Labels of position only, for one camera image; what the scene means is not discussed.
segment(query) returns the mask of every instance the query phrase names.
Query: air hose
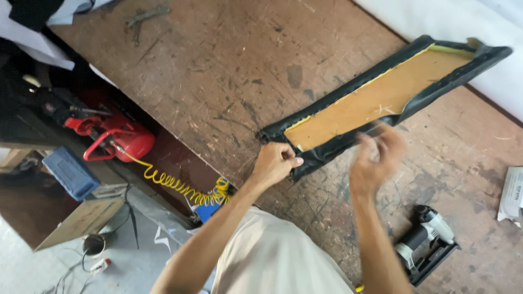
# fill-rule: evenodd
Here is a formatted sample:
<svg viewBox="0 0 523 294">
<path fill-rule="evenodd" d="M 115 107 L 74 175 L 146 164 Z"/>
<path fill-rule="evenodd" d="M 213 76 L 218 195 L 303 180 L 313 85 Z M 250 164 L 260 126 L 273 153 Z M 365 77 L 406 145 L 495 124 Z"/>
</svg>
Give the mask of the air hose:
<svg viewBox="0 0 523 294">
<path fill-rule="evenodd" d="M 181 193 L 186 198 L 187 198 L 187 195 L 192 193 L 189 200 L 194 199 L 194 202 L 196 204 L 205 205 L 205 206 L 209 206 L 209 204 L 212 206 L 214 206 L 215 204 L 222 205 L 222 204 L 227 203 L 227 201 L 229 201 L 229 199 L 231 198 L 231 196 L 229 194 L 227 194 L 227 192 L 226 192 L 227 189 L 229 188 L 230 183 L 226 178 L 224 178 L 222 176 L 220 178 L 218 178 L 218 180 L 216 181 L 216 185 L 214 186 L 212 192 L 207 195 L 207 194 L 203 194 L 201 192 L 197 192 L 196 190 L 191 188 L 189 185 L 183 183 L 179 179 L 178 180 L 175 179 L 174 176 L 167 175 L 166 173 L 162 173 L 159 178 L 156 177 L 156 175 L 158 174 L 157 169 L 155 171 L 153 171 L 152 174 L 148 174 L 149 171 L 151 171 L 153 169 L 152 164 L 143 162 L 141 160 L 134 158 L 133 156 L 131 156 L 127 152 L 125 152 L 123 149 L 118 149 L 118 150 L 122 151 L 123 154 L 127 155 L 127 157 L 132 159 L 134 162 L 147 166 L 147 169 L 143 173 L 144 178 L 151 179 L 155 184 L 160 184 L 162 186 L 165 186 L 165 187 L 168 187 L 171 189 L 175 189 L 177 192 Z"/>
</svg>

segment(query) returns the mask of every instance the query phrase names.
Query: blue plastic box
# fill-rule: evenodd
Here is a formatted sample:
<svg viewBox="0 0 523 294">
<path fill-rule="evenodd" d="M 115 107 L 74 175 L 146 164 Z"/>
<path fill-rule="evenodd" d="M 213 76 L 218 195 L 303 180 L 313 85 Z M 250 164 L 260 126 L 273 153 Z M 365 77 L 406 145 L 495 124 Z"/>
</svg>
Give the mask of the blue plastic box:
<svg viewBox="0 0 523 294">
<path fill-rule="evenodd" d="M 42 163 L 76 201 L 82 201 L 100 181 L 74 153 L 62 146 L 42 160 Z"/>
</svg>

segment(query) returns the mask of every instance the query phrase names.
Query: person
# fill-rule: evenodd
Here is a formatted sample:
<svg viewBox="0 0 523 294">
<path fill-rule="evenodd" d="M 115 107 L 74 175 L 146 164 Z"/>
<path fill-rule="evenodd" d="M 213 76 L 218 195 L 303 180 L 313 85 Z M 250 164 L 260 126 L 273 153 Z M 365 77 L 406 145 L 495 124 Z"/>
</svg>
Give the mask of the person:
<svg viewBox="0 0 523 294">
<path fill-rule="evenodd" d="M 358 155 L 350 169 L 349 190 L 366 294 L 412 293 L 407 276 L 383 229 L 375 195 L 397 169 L 404 139 L 379 123 L 380 158 L 370 158 L 374 140 L 359 134 Z M 151 294 L 198 293 L 217 266 L 212 294 L 353 293 L 334 260 L 294 224 L 253 207 L 270 186 L 303 164 L 288 144 L 261 147 L 245 184 L 171 258 Z"/>
</svg>

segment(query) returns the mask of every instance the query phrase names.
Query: scratched wooden surface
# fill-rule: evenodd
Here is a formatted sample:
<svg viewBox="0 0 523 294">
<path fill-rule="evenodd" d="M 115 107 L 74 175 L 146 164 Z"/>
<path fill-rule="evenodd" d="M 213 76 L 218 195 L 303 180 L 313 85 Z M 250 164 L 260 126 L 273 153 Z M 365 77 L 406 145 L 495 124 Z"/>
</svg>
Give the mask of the scratched wooden surface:
<svg viewBox="0 0 523 294">
<path fill-rule="evenodd" d="M 160 0 L 126 0 L 110 14 L 77 16 L 54 31 L 167 130 L 240 186 L 261 127 L 304 108 L 404 46 L 349 1 L 171 1 L 132 44 L 124 20 Z M 397 127 L 409 153 L 383 185 L 378 206 L 391 239 L 410 226 L 416 203 L 436 208 L 462 251 L 419 293 L 520 292 L 521 231 L 497 222 L 508 166 L 523 164 L 523 131 L 464 87 Z M 298 183 L 258 201 L 292 221 L 361 279 L 347 186 L 349 150 Z"/>
</svg>

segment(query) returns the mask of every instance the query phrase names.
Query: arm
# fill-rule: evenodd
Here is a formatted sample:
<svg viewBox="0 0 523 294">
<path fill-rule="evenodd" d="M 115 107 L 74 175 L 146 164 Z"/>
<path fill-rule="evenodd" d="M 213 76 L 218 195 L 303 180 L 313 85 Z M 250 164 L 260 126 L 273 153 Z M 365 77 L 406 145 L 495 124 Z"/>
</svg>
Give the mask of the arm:
<svg viewBox="0 0 523 294">
<path fill-rule="evenodd" d="M 409 294 L 412 290 L 407 276 L 381 225 L 375 205 L 380 184 L 399 166 L 406 144 L 391 126 L 380 123 L 378 130 L 381 133 L 378 137 L 379 162 L 370 159 L 373 140 L 362 134 L 359 154 L 349 179 L 356 212 L 363 283 L 367 294 Z"/>
<path fill-rule="evenodd" d="M 173 255 L 154 283 L 151 294 L 198 293 L 247 209 L 267 188 L 301 164 L 303 159 L 296 157 L 288 144 L 262 146 L 253 174 L 234 197 Z"/>
</svg>

